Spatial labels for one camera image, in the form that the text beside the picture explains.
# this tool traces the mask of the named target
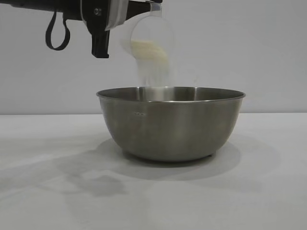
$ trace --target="black strap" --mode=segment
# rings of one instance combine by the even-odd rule
[[[54,13],[53,13],[52,19],[50,21],[50,24],[49,24],[49,26],[47,28],[47,31],[46,31],[46,44],[47,44],[47,46],[50,49],[53,49],[53,50],[56,50],[56,51],[60,51],[60,50],[65,49],[66,46],[68,45],[68,43],[69,43],[69,41],[71,39],[71,32],[69,31],[69,29],[67,27],[67,24],[66,24],[67,19],[65,18],[65,14],[63,13],[63,25],[65,27],[65,38],[64,38],[63,43],[59,47],[55,48],[52,45],[52,42],[51,42],[51,34],[52,34],[52,30],[53,30],[54,24],[56,22],[56,18],[57,18],[57,11],[55,10]]]

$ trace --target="screw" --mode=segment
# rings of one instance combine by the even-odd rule
[[[102,9],[101,8],[95,8],[94,9],[94,15],[101,16],[101,14],[102,14]]]

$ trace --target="robotic arm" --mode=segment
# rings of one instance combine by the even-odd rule
[[[163,0],[151,0],[162,3]],[[0,0],[0,3],[13,7],[54,12],[46,31],[46,44],[53,50],[63,50],[69,43],[70,31],[67,20],[84,21],[92,35],[92,54],[96,58],[109,58],[108,46],[110,30],[126,20],[151,10],[151,1],[132,0]],[[53,47],[51,33],[57,12],[63,13],[66,30],[63,44]]]

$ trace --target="white backdrop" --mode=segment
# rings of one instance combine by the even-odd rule
[[[307,112],[306,0],[165,0],[176,34],[174,84],[247,93],[243,112]],[[81,22],[62,52],[45,45],[52,13],[0,5],[0,114],[99,113],[95,93],[138,85],[112,31],[110,59],[91,56]],[[63,38],[61,15],[54,39]]]

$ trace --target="bowl rim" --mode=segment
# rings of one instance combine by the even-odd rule
[[[138,89],[138,88],[142,88],[142,89],[160,89],[160,88],[183,88],[183,89],[208,89],[208,90],[225,90],[225,91],[229,91],[229,92],[236,92],[238,94],[241,94],[238,97],[230,97],[230,98],[224,98],[224,99],[215,99],[215,100],[197,100],[197,101],[136,101],[136,100],[132,100],[132,99],[125,99],[125,98],[115,98],[115,97],[109,97],[109,96],[103,96],[101,95],[102,93],[105,93],[107,91],[111,91],[111,90],[123,90],[123,89]],[[104,99],[108,99],[108,100],[115,100],[115,101],[126,101],[126,102],[138,102],[138,103],[171,103],[171,104],[175,104],[175,103],[211,103],[211,102],[224,102],[224,101],[232,101],[232,100],[238,100],[238,99],[243,99],[246,97],[246,94],[244,92],[241,91],[237,91],[237,90],[229,90],[229,89],[222,89],[222,88],[208,88],[208,87],[184,87],[184,86],[165,86],[165,87],[148,87],[148,86],[140,86],[140,87],[121,87],[121,88],[113,88],[113,89],[106,89],[106,90],[101,90],[99,92],[96,93],[96,96],[98,96],[99,98],[104,98]]]

